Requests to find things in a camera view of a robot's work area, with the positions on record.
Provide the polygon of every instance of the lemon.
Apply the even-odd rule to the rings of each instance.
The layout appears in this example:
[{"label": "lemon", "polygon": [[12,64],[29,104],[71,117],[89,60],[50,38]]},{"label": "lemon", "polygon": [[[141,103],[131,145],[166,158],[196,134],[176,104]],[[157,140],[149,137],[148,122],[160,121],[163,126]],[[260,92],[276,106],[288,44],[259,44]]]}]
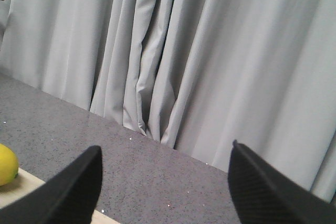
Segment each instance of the lemon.
[{"label": "lemon", "polygon": [[19,171],[19,162],[14,152],[0,144],[0,186],[12,182]]}]

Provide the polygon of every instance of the yellow lemon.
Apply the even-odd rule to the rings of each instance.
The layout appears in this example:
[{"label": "yellow lemon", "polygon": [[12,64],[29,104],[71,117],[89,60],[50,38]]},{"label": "yellow lemon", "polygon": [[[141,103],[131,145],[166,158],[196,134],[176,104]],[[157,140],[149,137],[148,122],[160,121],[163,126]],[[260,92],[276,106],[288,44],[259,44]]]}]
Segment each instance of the yellow lemon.
[{"label": "yellow lemon", "polygon": [[19,171],[19,162],[14,152],[0,144],[0,186],[12,182]]}]

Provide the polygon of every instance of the curtain fold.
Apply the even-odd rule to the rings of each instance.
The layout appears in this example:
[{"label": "curtain fold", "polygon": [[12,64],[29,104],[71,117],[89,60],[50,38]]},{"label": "curtain fold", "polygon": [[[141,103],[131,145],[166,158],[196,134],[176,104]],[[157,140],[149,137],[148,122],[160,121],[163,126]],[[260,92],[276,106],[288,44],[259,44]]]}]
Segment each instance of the curtain fold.
[{"label": "curtain fold", "polygon": [[227,170],[232,141],[331,202],[334,0],[7,0],[0,71]]}]

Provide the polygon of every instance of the gray curtain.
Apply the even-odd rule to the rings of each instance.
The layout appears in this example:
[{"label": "gray curtain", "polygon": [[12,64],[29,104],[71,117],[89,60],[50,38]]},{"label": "gray curtain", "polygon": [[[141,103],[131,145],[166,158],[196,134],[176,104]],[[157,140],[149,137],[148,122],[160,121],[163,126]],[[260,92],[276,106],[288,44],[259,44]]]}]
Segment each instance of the gray curtain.
[{"label": "gray curtain", "polygon": [[335,0],[7,0],[0,71],[227,170],[336,189]]}]

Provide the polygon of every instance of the wooden board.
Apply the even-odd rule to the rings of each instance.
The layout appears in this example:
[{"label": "wooden board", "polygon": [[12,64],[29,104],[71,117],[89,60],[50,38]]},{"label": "wooden board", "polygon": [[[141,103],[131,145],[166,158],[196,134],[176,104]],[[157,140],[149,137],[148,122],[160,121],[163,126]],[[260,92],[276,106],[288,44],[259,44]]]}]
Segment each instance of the wooden board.
[{"label": "wooden board", "polygon": [[[19,169],[19,176],[11,183],[0,186],[0,208],[9,205],[17,199],[29,194],[37,187],[44,184],[44,181],[34,175]],[[94,211],[91,224],[120,224],[115,220]]]}]

